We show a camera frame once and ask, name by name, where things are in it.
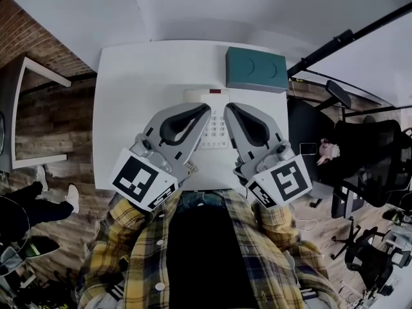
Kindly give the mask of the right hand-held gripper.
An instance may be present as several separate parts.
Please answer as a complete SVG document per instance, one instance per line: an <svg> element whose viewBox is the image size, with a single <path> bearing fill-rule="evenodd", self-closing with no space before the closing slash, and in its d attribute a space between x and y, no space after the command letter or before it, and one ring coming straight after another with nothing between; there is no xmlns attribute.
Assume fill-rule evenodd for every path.
<svg viewBox="0 0 412 309"><path fill-rule="evenodd" d="M303 157L295 154L276 121L261 110L231 102L224 120L238 152L234 174L266 209L284 207L312 190Z"/></svg>

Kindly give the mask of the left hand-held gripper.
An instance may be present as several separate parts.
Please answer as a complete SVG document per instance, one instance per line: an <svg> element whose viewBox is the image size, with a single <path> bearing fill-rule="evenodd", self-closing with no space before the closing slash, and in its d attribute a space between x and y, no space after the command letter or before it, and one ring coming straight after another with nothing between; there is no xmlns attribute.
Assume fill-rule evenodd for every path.
<svg viewBox="0 0 412 309"><path fill-rule="evenodd" d="M134 206L151 212L178 190L190 172L185 164L211 118L206 103L182 103L159 111L123 149L111 186Z"/></svg>

